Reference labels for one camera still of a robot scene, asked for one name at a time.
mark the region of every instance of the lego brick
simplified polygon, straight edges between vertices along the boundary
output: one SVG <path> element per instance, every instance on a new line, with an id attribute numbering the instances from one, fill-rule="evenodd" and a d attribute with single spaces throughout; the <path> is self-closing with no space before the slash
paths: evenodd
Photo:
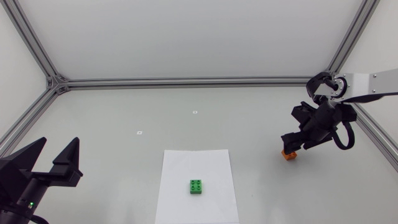
<path id="1" fill-rule="evenodd" d="M 284 150 L 282 150 L 282 155 L 284 155 L 284 158 L 285 158 L 287 161 L 288 161 L 288 160 L 291 160 L 291 159 L 295 159 L 295 158 L 297 157 L 296 152 L 292 152 L 292 153 L 286 155 Z"/>
<path id="2" fill-rule="evenodd" d="M 201 180 L 190 181 L 190 192 L 191 194 L 201 194 Z"/>

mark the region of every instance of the green lego brick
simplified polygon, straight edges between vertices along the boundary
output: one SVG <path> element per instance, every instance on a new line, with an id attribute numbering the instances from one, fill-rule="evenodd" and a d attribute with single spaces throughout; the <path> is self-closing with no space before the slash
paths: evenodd
<path id="1" fill-rule="evenodd" d="M 190 181 L 191 194 L 201 194 L 201 180 Z"/>

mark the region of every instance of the orange lego brick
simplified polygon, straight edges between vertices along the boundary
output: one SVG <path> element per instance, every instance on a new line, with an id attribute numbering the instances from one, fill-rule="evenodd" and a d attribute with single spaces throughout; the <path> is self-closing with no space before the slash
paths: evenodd
<path id="1" fill-rule="evenodd" d="M 296 152 L 292 152 L 292 153 L 286 155 L 284 150 L 282 150 L 282 155 L 284 155 L 286 160 L 295 159 L 297 157 L 297 153 Z"/>

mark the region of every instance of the metal frame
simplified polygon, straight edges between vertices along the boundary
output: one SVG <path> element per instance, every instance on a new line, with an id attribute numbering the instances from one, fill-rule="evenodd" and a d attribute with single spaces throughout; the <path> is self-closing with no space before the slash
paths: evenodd
<path id="1" fill-rule="evenodd" d="M 326 71 L 336 74 L 361 36 L 380 0 L 363 0 L 336 54 Z M 0 139 L 0 157 L 12 152 L 26 132 L 40 118 L 58 95 L 70 90 L 102 90 L 127 88 L 204 88 L 245 86 L 305 86 L 311 77 L 229 77 L 229 78 L 167 78 L 167 79 L 92 79 L 69 80 L 59 74 L 37 38 L 18 0 L 0 0 L 12 23 L 39 64 L 47 79 L 47 90 L 15 122 Z M 388 161 L 398 171 L 398 146 L 390 136 L 358 104 L 358 124 Z"/>

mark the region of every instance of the white wall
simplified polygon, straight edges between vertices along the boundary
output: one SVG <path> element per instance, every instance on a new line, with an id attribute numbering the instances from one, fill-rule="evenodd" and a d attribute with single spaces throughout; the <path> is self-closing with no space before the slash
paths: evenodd
<path id="1" fill-rule="evenodd" d="M 21 0 L 72 79 L 311 76 L 362 0 Z"/>
<path id="2" fill-rule="evenodd" d="M 398 68 L 397 12 L 398 1 L 380 1 L 342 72 L 373 73 Z M 363 106 L 398 142 L 398 96 L 386 96 Z"/>
<path id="3" fill-rule="evenodd" d="M 0 6 L 0 136 L 44 91 L 44 74 Z"/>

